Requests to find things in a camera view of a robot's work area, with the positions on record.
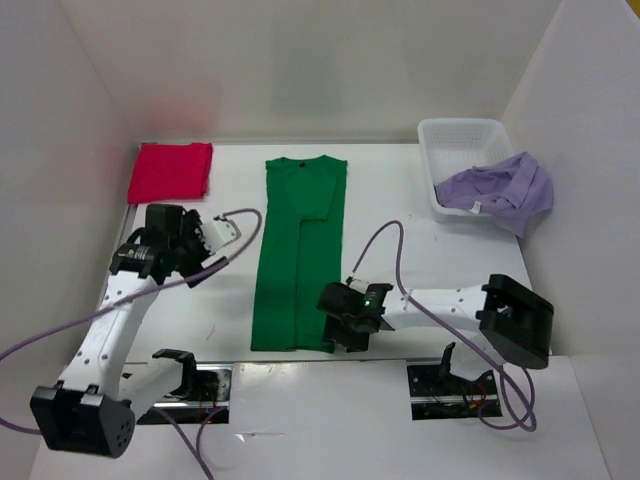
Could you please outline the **red t shirt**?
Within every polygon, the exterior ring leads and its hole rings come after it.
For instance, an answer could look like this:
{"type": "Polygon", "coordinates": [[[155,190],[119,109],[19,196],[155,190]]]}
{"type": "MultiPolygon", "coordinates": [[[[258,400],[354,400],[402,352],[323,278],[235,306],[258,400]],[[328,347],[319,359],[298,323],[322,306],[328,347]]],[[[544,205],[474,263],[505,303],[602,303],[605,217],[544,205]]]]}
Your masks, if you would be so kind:
{"type": "Polygon", "coordinates": [[[208,191],[214,146],[143,144],[137,155],[127,203],[202,199],[208,191]]]}

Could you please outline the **green t shirt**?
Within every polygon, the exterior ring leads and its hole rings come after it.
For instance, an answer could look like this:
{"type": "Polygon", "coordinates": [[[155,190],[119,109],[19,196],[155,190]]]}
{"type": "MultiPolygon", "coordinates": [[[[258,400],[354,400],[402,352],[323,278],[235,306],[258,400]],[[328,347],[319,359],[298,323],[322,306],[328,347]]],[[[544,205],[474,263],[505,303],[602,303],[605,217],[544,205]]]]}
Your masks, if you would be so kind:
{"type": "Polygon", "coordinates": [[[325,286],[342,278],[348,163],[329,156],[281,157],[266,168],[267,213],[254,295],[250,349],[331,353],[325,286]]]}

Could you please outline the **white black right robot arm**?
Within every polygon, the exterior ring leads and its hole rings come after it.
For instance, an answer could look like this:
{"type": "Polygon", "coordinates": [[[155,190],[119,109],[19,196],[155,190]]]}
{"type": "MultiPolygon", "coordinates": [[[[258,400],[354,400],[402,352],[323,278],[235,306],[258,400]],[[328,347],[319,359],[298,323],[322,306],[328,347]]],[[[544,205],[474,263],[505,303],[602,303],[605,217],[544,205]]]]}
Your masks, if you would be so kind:
{"type": "Polygon", "coordinates": [[[511,364],[544,370],[549,364],[554,306],[511,277],[492,274],[483,285],[412,289],[351,279],[332,282],[317,309],[326,315],[323,341],[347,352],[364,352],[381,331],[440,327],[467,338],[444,349],[438,380],[462,392],[489,369],[511,364]]]}

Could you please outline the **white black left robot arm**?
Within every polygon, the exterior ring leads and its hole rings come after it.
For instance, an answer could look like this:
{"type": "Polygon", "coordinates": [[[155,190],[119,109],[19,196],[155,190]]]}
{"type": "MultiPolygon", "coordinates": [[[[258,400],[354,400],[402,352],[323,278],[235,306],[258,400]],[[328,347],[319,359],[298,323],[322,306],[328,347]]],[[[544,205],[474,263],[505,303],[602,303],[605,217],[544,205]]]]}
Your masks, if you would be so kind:
{"type": "Polygon", "coordinates": [[[142,321],[168,278],[177,273],[193,288],[228,263],[204,262],[239,240],[225,217],[203,221],[195,210],[152,204],[145,223],[113,254],[99,316],[52,387],[37,388],[30,408],[54,451],[120,457],[136,422],[164,396],[184,400],[202,389],[193,353],[162,348],[137,373],[125,363],[142,321]]]}

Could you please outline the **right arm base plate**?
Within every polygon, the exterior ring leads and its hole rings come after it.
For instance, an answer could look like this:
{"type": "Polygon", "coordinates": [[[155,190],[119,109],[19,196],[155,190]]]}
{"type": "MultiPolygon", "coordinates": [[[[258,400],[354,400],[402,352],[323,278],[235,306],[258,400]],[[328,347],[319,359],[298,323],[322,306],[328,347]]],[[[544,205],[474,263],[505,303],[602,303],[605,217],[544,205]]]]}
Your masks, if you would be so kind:
{"type": "Polygon", "coordinates": [[[406,367],[411,414],[414,421],[502,417],[498,389],[492,373],[471,382],[440,376],[435,364],[409,363],[406,367]]]}

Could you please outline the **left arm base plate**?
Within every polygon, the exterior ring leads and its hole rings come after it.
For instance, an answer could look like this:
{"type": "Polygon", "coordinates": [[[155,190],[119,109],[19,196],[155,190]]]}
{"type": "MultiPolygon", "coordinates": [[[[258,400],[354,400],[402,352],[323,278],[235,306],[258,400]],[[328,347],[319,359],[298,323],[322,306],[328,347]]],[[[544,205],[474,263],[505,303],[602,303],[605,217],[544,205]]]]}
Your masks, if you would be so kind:
{"type": "Polygon", "coordinates": [[[180,425],[201,424],[209,414],[212,417],[208,423],[226,424],[229,421],[233,365],[199,363],[197,371],[196,387],[187,397],[162,397],[138,420],[138,424],[168,424],[158,410],[164,411],[180,425]]]}

